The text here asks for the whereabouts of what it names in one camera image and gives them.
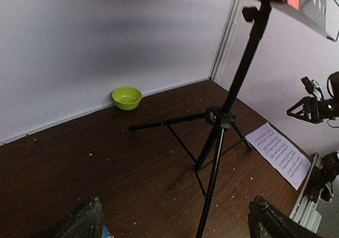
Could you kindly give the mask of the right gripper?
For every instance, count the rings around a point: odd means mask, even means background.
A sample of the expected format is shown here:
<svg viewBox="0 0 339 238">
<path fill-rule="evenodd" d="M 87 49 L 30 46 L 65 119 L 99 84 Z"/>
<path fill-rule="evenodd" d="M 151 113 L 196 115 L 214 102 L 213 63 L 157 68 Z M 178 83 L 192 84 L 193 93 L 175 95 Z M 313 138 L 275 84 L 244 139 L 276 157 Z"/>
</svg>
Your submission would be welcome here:
<svg viewBox="0 0 339 238">
<path fill-rule="evenodd" d="M 287 110 L 287 116 L 299 120 L 308 120 L 310 123 L 319 124 L 323 122 L 318 110 L 316 98 L 304 97 Z"/>
</svg>

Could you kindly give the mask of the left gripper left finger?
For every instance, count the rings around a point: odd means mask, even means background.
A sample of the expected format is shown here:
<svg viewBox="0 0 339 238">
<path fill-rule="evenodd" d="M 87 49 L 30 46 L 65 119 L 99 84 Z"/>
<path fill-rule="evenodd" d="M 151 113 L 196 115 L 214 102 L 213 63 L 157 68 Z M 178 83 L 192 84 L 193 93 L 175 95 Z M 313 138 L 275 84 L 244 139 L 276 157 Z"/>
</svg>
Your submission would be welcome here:
<svg viewBox="0 0 339 238">
<path fill-rule="evenodd" d="M 104 214 L 99 197 L 87 198 L 59 221 L 31 237 L 101 237 Z"/>
</svg>

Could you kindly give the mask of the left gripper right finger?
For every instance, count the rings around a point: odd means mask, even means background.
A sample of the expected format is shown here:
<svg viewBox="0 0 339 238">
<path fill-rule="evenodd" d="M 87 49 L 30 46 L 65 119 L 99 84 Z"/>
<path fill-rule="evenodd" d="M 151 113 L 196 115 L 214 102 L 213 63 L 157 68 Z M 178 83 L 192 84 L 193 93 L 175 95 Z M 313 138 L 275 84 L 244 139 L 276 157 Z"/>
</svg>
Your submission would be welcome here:
<svg viewBox="0 0 339 238">
<path fill-rule="evenodd" d="M 249 203 L 248 227 L 250 237 L 319 237 L 261 196 Z"/>
</svg>

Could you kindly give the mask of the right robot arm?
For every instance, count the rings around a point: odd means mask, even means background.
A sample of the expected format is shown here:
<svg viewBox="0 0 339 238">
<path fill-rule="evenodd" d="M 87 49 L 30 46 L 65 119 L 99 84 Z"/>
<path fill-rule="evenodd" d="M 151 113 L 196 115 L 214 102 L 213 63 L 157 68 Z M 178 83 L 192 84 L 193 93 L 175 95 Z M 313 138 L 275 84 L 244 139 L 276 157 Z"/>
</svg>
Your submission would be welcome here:
<svg viewBox="0 0 339 238">
<path fill-rule="evenodd" d="M 326 81 L 329 98 L 326 99 L 316 80 L 307 76 L 301 79 L 309 94 L 287 110 L 287 116 L 311 124 L 320 124 L 324 120 L 338 118 L 338 72 L 330 74 Z"/>
</svg>

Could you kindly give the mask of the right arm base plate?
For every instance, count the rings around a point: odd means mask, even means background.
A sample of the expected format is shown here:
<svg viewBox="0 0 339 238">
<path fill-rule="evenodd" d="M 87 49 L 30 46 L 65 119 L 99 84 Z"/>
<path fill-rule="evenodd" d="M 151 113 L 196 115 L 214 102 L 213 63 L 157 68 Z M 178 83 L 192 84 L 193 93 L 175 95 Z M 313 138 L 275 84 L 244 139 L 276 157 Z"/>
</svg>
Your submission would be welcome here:
<svg viewBox="0 0 339 238">
<path fill-rule="evenodd" d="M 321 159 L 321 168 L 314 167 L 305 188 L 305 194 L 316 203 L 321 189 L 338 176 L 338 151 L 331 152 Z"/>
</svg>

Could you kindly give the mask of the black music stand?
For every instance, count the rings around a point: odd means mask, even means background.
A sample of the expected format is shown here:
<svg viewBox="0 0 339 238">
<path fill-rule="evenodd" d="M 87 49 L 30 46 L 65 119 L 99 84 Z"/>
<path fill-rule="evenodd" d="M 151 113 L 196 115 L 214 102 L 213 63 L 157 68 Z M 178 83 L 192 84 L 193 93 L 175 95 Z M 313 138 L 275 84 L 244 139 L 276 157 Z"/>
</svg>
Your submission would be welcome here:
<svg viewBox="0 0 339 238">
<path fill-rule="evenodd" d="M 331 2 L 335 3 L 336 0 L 300 0 L 299 10 L 295 10 L 282 0 L 258 0 L 261 3 L 259 8 L 255 6 L 245 6 L 242 10 L 243 17 L 246 22 L 253 24 L 251 32 L 249 34 L 249 40 L 247 42 L 242 59 L 239 63 L 237 72 L 232 81 L 230 90 L 224 105 L 220 108 L 209 107 L 204 113 L 192 114 L 185 117 L 158 121 L 152 124 L 137 125 L 130 127 L 131 131 L 147 129 L 153 127 L 166 126 L 170 127 L 172 124 L 177 124 L 186 121 L 205 119 L 207 123 L 212 125 L 212 130 L 206 140 L 206 143 L 199 155 L 199 158 L 195 162 L 194 172 L 198 173 L 204 161 L 206 160 L 213 145 L 216 145 L 215 155 L 212 162 L 212 170 L 209 178 L 209 184 L 207 192 L 204 196 L 204 206 L 199 221 L 197 230 L 197 237 L 202 237 L 204 228 L 206 226 L 212 197 L 216 185 L 218 167 L 220 163 L 221 147 L 224 141 L 224 133 L 230 128 L 233 128 L 244 142 L 248 150 L 252 150 L 252 146 L 245 136 L 239 131 L 235 124 L 235 116 L 231 109 L 238 96 L 238 93 L 245 80 L 246 74 L 250 68 L 252 60 L 255 56 L 258 45 L 263 37 L 266 29 L 272 7 L 287 13 L 292 18 L 302 22 L 308 27 L 312 28 L 319 34 L 325 36 L 328 40 L 336 42 L 337 37 L 332 37 L 326 29 L 326 12 L 327 5 Z"/>
</svg>

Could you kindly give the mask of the white sheet music paper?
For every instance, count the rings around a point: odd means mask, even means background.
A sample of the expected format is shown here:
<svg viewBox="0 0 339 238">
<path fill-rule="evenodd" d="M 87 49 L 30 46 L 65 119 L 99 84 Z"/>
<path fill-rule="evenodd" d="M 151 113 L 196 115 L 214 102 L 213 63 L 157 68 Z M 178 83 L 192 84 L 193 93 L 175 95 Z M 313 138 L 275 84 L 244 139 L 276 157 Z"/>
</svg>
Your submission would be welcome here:
<svg viewBox="0 0 339 238">
<path fill-rule="evenodd" d="M 268 122 L 245 138 L 298 190 L 311 167 L 310 160 Z"/>
</svg>

